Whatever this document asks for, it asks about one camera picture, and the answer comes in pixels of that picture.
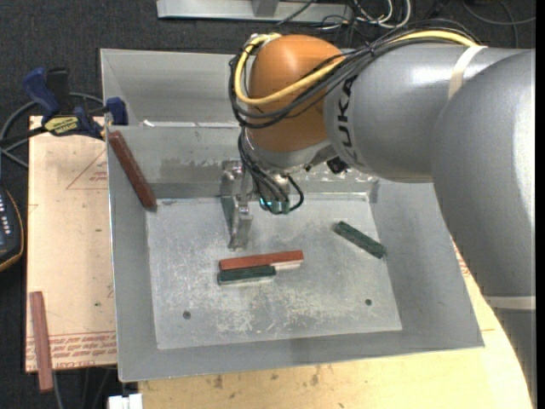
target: green block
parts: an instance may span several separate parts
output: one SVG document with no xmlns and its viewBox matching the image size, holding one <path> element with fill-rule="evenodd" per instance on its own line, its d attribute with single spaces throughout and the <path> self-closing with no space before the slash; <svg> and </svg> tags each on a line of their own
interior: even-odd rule
<svg viewBox="0 0 545 409">
<path fill-rule="evenodd" d="M 240 268 L 220 271 L 217 279 L 219 285 L 234 285 L 248 282 L 264 282 L 276 275 L 276 268 L 272 265 L 255 268 Z"/>
<path fill-rule="evenodd" d="M 335 233 L 341 235 L 344 239 L 348 239 L 351 243 L 367 251 L 374 257 L 382 259 L 386 255 L 386 247 L 384 245 L 376 242 L 365 233 L 361 233 L 358 229 L 353 228 L 345 222 L 337 223 Z"/>
</svg>

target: metal bracket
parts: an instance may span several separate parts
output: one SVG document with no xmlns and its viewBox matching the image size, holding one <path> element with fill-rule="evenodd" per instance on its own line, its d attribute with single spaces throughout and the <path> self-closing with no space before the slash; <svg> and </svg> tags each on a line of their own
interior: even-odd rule
<svg viewBox="0 0 545 409">
<path fill-rule="evenodd" d="M 240 251 L 248 244 L 254 220 L 248 206 L 253 183 L 240 161 L 225 161 L 222 168 L 221 207 L 231 234 L 228 247 L 229 250 Z"/>
</svg>

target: clamp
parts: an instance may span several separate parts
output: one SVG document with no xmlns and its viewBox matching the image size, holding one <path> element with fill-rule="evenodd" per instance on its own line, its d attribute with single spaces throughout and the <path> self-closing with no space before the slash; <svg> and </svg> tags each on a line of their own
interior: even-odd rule
<svg viewBox="0 0 545 409">
<path fill-rule="evenodd" d="M 81 106 L 74 106 L 68 89 L 68 71 L 65 68 L 45 71 L 39 67 L 23 79 L 28 96 L 45 109 L 42 127 L 52 135 L 83 135 L 104 139 L 104 126 L 96 123 Z M 106 101 L 101 112 L 109 112 L 107 124 L 128 124 L 127 109 L 119 97 Z"/>
</svg>

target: wooden stick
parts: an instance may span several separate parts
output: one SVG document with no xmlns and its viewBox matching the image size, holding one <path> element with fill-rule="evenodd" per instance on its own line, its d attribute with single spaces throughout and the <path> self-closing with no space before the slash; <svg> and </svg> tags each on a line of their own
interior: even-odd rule
<svg viewBox="0 0 545 409">
<path fill-rule="evenodd" d="M 303 262 L 303 252 L 301 250 L 280 251 L 279 253 L 269 253 L 266 255 L 254 255 L 244 257 L 231 257 L 220 260 L 220 270 L 227 271 L 232 269 L 263 267 L 273 265 L 276 269 L 296 268 Z"/>
<path fill-rule="evenodd" d="M 155 194 L 147 183 L 146 178 L 136 163 L 133 153 L 130 151 L 127 142 L 119 130 L 108 135 L 108 142 L 119 159 L 125 174 L 129 178 L 130 184 L 136 191 L 142 205 L 147 209 L 153 209 L 157 205 Z"/>
<path fill-rule="evenodd" d="M 32 329 L 34 331 L 34 349 L 37 359 L 37 378 L 40 392 L 53 390 L 53 368 L 49 349 L 48 322 L 45 315 L 45 304 L 41 291 L 29 294 L 31 303 Z"/>
</svg>

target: wooden board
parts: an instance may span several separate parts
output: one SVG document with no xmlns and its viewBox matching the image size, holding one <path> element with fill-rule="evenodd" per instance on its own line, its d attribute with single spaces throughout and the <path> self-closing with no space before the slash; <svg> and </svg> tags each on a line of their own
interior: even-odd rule
<svg viewBox="0 0 545 409">
<path fill-rule="evenodd" d="M 26 289 L 43 293 L 52 367 L 115 364 L 106 144 L 49 134 L 29 143 Z M 30 317 L 27 308 L 25 367 L 34 372 Z"/>
</svg>

